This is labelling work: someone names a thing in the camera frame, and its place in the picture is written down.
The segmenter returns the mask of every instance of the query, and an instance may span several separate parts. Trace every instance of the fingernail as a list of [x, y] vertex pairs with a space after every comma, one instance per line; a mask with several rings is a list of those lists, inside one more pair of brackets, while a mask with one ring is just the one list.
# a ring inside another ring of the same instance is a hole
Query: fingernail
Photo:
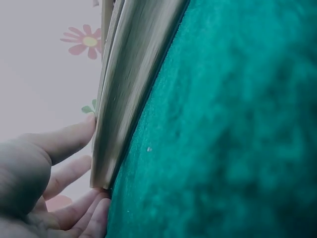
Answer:
[[95, 120], [95, 114], [94, 113], [88, 113], [85, 122], [92, 122]]

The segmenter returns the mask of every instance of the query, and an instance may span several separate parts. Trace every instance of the green velvet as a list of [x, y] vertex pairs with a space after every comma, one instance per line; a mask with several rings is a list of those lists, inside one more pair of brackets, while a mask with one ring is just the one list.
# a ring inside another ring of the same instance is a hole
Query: green velvet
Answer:
[[315, 227], [317, 1], [191, 0], [107, 237], [310, 238]]

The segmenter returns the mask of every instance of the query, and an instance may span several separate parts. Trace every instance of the wooden trim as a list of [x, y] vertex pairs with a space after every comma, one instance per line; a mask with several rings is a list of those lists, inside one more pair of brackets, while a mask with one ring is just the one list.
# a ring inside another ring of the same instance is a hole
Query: wooden trim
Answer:
[[91, 187], [112, 187], [188, 2], [125, 1], [106, 67], [93, 148]]

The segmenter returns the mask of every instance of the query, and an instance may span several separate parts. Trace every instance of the yellow flower center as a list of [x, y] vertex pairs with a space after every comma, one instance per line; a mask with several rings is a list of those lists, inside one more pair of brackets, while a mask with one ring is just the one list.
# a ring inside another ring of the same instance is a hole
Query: yellow flower center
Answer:
[[87, 36], [87, 37], [85, 37], [83, 39], [83, 44], [85, 46], [88, 46], [88, 47], [96, 46], [97, 43], [98, 43], [98, 41], [95, 38], [92, 38], [92, 37], [89, 37], [89, 36]]

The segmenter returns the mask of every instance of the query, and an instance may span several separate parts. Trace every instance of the flower petal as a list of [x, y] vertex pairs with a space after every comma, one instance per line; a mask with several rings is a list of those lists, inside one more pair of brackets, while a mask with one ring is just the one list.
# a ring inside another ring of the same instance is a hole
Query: flower petal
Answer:
[[96, 49], [101, 54], [101, 40], [98, 40], [98, 43], [96, 45]]
[[72, 43], [78, 43], [79, 41], [76, 40], [76, 39], [60, 39], [61, 41], [64, 41], [64, 42], [72, 42]]
[[87, 46], [80, 44], [73, 46], [69, 48], [68, 52], [70, 52], [72, 55], [77, 56], [84, 52], [84, 50], [87, 48]]
[[80, 39], [81, 38], [80, 36], [76, 36], [76, 35], [68, 33], [68, 32], [65, 32], [64, 36], [71, 37], [71, 38], [76, 38], [76, 39]]
[[101, 37], [101, 28], [98, 28], [98, 29], [94, 32], [93, 36], [94, 36], [96, 39], [100, 38], [100, 37]]
[[84, 32], [86, 33], [87, 36], [92, 35], [90, 25], [83, 25], [83, 29], [84, 29]]
[[89, 50], [88, 50], [88, 57], [92, 60], [95, 60], [97, 59], [97, 52], [95, 50], [94, 47], [89, 47]]
[[85, 36], [84, 33], [82, 33], [80, 30], [78, 30], [78, 29], [75, 28], [75, 27], [69, 27], [68, 29], [69, 29], [70, 31], [76, 33], [77, 35], [81, 36], [81, 37]]
[[72, 200], [69, 197], [64, 195], [58, 195], [51, 200], [46, 202], [48, 211], [54, 211], [60, 208], [63, 208], [72, 203]]

